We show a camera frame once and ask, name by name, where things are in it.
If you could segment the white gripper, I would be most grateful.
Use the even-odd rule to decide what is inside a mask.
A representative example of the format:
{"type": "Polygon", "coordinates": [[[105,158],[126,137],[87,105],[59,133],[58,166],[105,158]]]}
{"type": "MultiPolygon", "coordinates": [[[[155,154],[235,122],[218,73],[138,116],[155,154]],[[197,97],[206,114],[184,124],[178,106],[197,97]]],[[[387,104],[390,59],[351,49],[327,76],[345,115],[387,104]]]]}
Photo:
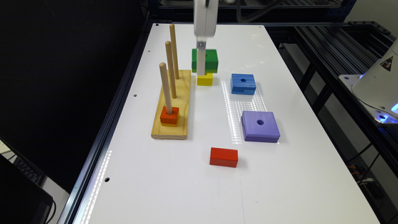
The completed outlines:
{"type": "Polygon", "coordinates": [[[194,0],[194,34],[197,36],[197,75],[204,76],[207,37],[216,32],[218,0],[194,0]]]}

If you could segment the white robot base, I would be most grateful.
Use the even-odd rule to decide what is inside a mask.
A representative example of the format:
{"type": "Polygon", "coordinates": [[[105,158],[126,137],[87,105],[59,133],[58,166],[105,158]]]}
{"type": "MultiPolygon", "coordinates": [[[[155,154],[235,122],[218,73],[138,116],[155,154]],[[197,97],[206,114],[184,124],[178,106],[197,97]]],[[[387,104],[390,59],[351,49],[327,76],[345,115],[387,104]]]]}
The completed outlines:
{"type": "Polygon", "coordinates": [[[397,125],[397,42],[367,72],[338,78],[377,125],[397,125]]]}

